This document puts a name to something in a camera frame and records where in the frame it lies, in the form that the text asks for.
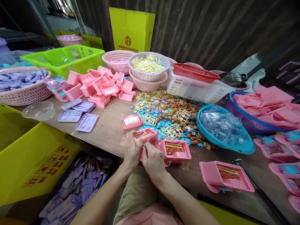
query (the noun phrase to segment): wooden wall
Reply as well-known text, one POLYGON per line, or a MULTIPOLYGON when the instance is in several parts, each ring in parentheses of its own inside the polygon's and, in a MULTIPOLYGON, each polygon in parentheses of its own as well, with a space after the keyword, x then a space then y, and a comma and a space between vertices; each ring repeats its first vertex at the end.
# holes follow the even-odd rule
MULTIPOLYGON (((114 49, 109 7, 155 13, 151 51, 208 70, 231 70, 258 53, 263 59, 299 28, 297 1, 285 0, 76 0, 83 23, 114 49)), ((299 60, 299 44, 278 56, 299 60)))

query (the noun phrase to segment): purple plastic pieces in basket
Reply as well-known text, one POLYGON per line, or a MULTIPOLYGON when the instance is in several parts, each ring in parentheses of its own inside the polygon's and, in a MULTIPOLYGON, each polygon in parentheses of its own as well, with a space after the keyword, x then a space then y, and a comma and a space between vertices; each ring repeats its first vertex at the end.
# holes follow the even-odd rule
POLYGON ((79 123, 76 126, 76 130, 77 131, 82 131, 82 132, 91 132, 96 121, 98 119, 98 115, 94 115, 94 114, 89 114, 86 113, 81 120, 79 121, 79 123))

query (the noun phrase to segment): green plastic basket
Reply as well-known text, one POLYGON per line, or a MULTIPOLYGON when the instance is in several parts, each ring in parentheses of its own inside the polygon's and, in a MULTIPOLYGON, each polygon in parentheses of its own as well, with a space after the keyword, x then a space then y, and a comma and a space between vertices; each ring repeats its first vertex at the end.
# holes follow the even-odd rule
POLYGON ((54 75, 60 74, 68 78, 69 71, 86 74, 88 69, 104 66, 102 55, 104 50, 83 45, 70 45, 21 56, 32 65, 50 70, 54 75))

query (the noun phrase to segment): red plastic basket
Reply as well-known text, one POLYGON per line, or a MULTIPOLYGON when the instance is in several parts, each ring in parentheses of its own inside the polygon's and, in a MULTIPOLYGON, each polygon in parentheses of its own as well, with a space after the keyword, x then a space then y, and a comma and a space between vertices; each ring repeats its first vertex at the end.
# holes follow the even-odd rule
POLYGON ((174 63, 173 66, 174 66, 174 71, 173 71, 174 74, 182 77, 199 80, 206 83, 212 83, 214 80, 221 79, 219 75, 195 66, 190 66, 183 63, 174 63))

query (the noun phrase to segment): khaki pants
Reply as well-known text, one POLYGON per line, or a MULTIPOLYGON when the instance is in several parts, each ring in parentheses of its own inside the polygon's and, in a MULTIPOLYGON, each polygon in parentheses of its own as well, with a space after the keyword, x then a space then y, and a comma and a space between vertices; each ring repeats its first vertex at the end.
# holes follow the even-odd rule
POLYGON ((128 178, 113 225, 131 214, 145 210, 156 200, 156 187, 145 169, 138 166, 128 178))

